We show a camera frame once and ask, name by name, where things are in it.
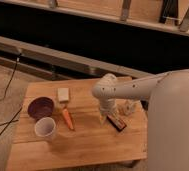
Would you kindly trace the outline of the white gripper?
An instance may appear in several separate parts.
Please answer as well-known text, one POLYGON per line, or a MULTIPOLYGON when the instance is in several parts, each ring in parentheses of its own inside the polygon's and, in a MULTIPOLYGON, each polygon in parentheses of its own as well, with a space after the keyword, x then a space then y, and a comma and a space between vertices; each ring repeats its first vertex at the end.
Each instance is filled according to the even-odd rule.
POLYGON ((100 116, 99 121, 101 125, 104 125, 106 122, 106 115, 112 114, 115 112, 116 117, 122 117, 123 111, 121 108, 116 108, 116 103, 114 99, 105 99, 99 101, 99 110, 100 116))

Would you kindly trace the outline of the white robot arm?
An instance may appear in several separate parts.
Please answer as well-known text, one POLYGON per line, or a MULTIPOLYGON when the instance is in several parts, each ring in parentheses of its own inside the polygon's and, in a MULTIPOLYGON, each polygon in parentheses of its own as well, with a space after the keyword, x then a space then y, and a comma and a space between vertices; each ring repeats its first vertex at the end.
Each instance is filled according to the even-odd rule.
POLYGON ((107 74, 92 94, 108 114, 117 99, 148 103, 147 171, 189 171, 189 69, 119 82, 107 74))

